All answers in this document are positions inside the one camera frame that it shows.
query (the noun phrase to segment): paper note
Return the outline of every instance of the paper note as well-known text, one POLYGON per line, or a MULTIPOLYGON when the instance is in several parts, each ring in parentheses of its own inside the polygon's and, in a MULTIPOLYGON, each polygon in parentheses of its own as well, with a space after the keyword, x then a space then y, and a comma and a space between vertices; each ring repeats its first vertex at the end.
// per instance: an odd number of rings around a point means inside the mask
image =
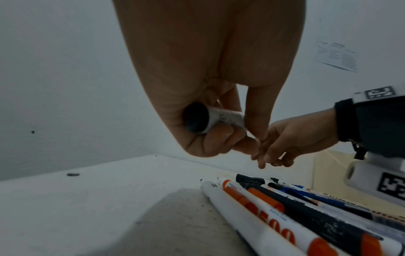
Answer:
POLYGON ((317 46, 316 60, 333 67, 357 72, 356 52, 348 50, 340 43, 320 41, 317 46))

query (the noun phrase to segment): small hole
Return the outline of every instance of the small hole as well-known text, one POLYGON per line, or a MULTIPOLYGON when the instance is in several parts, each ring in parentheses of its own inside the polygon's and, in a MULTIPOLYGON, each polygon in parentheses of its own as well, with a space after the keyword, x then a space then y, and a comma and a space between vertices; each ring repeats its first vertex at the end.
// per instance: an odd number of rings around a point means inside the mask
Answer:
POLYGON ((350 178, 352 177, 354 173, 354 166, 352 166, 349 170, 349 173, 347 174, 347 179, 350 180, 350 178))

